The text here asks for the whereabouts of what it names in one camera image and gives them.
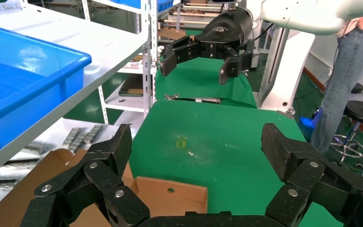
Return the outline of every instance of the blue object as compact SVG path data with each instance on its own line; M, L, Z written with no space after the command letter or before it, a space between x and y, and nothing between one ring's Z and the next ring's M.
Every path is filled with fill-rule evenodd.
M0 28L0 149L83 88L91 56Z
M111 0L113 2L141 9L141 0ZM173 0L158 0L158 12L162 12L165 9L172 7Z
M315 125L312 118L308 117L300 117L300 122L303 124L306 128L314 129Z

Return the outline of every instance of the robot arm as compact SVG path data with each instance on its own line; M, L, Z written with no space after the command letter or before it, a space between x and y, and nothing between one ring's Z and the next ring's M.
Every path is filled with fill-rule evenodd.
M258 19L278 27L331 35L340 31L346 21L363 17L363 0L247 0L245 7L247 10L237 7L221 13L194 41L186 36L168 45L161 65L162 75L168 76L178 63L203 57L225 61L219 72L220 84L237 77L251 65L253 40L249 35Z
M167 77L178 63L197 57L222 59L225 63L219 71L219 83L224 84L250 68L254 47L254 40L249 38L251 32L248 11L240 7L228 9L206 25L194 40L185 36L167 45L161 63L162 75Z
M262 2L259 19L272 22L279 27L315 35L335 34L343 28L346 21L363 17L363 0L259 1ZM258 15L258 8L249 10L256 11L252 14Z

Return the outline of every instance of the person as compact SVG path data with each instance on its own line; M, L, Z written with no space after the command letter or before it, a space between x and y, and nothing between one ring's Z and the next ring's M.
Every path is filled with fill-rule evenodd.
M323 155L339 127L351 90L363 76L363 17L350 20L336 35L339 52L311 136L312 146Z

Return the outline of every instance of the cardboard box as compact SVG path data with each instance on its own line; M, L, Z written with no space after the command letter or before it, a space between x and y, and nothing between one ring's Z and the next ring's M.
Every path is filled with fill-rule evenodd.
M76 165L85 153L86 150L79 150L73 156L66 149L50 152L0 202L0 227L20 226L28 204L34 198L34 189ZM149 207L151 217L184 215L186 211L207 212L207 188L205 187L146 177L133 179L129 165L125 169L122 180ZM70 226L110 227L94 204L85 208Z
M190 0L190 3L206 4L207 0Z
M163 37L166 37L169 39L174 39L174 40L180 39L185 35L186 35L186 31L181 30L181 29L179 31L177 31L176 28L169 28L169 27L164 27L162 30L160 30L158 32L158 36L163 36Z

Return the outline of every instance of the cardboard flap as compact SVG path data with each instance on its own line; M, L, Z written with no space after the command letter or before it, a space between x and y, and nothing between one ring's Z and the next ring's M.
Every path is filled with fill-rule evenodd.
M158 32L158 36L163 36L169 39L180 39L183 36L186 35L186 31L184 30L176 30L176 28L169 28L169 27L164 27L162 30L160 30Z
M139 192L162 194L170 197L177 197L198 202L204 202L207 195L206 187L175 181L137 177L136 184Z

